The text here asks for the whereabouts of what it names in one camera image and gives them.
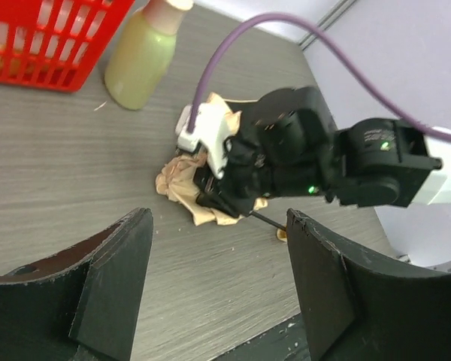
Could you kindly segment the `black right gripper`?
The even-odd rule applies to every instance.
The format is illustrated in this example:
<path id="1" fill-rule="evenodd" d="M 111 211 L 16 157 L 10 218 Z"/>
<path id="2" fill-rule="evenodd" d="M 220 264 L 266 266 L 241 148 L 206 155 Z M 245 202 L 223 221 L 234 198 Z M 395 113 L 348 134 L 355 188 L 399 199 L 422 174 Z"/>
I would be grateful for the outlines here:
<path id="1" fill-rule="evenodd" d="M 264 138 L 246 141 L 228 138 L 222 143 L 226 165 L 213 173 L 209 165 L 197 168 L 194 184 L 199 189 L 197 203 L 232 217 L 249 216 L 258 199 L 271 197 L 271 142 Z"/>

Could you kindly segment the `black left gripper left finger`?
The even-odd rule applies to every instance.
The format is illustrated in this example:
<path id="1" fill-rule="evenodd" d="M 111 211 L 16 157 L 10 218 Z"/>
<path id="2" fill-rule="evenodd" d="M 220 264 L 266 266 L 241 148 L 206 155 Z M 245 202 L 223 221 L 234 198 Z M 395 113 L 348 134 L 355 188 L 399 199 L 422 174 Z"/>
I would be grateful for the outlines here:
<path id="1" fill-rule="evenodd" d="M 152 240 L 152 212 L 137 208 L 0 275 L 0 360 L 130 359 Z"/>

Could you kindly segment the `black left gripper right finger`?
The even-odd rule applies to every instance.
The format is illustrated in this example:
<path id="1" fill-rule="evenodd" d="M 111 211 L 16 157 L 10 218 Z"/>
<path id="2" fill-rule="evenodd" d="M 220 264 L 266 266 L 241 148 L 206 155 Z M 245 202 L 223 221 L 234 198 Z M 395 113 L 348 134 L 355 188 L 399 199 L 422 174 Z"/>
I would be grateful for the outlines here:
<path id="1" fill-rule="evenodd" d="M 287 245 L 314 360 L 451 360 L 451 273 L 385 256 L 297 210 Z"/>

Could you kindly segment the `cream folding umbrella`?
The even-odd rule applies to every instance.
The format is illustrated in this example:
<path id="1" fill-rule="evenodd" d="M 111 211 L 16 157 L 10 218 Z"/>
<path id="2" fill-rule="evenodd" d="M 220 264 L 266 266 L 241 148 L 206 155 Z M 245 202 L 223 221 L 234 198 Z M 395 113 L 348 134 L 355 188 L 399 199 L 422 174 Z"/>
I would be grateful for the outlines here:
<path id="1" fill-rule="evenodd" d="M 245 111 L 247 106 L 254 103 L 253 100 L 224 99 L 216 93 L 210 93 L 206 102 L 221 107 L 229 128 L 234 132 L 238 131 L 240 124 L 237 113 Z M 201 150 L 197 155 L 183 154 L 174 157 L 156 176 L 156 192 L 186 208 L 196 226 L 209 222 L 215 222 L 219 226 L 234 225 L 242 218 L 241 216 L 231 217 L 215 208 L 203 207 L 196 203 L 199 188 L 193 183 L 193 175 L 199 166 L 206 164 L 206 155 L 207 152 Z"/>

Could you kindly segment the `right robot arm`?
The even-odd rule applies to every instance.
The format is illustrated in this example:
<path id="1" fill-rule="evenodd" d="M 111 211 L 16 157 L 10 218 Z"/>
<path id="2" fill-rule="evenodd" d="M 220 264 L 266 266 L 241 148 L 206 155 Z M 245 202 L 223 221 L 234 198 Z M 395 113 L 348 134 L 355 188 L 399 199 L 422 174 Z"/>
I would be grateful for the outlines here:
<path id="1" fill-rule="evenodd" d="M 194 175 L 197 203 L 248 216 L 258 199 L 322 196 L 341 205 L 451 203 L 451 144 L 403 120 L 369 118 L 337 129 L 320 91 L 277 89 L 235 105 L 240 127 L 219 143 L 222 177 Z"/>

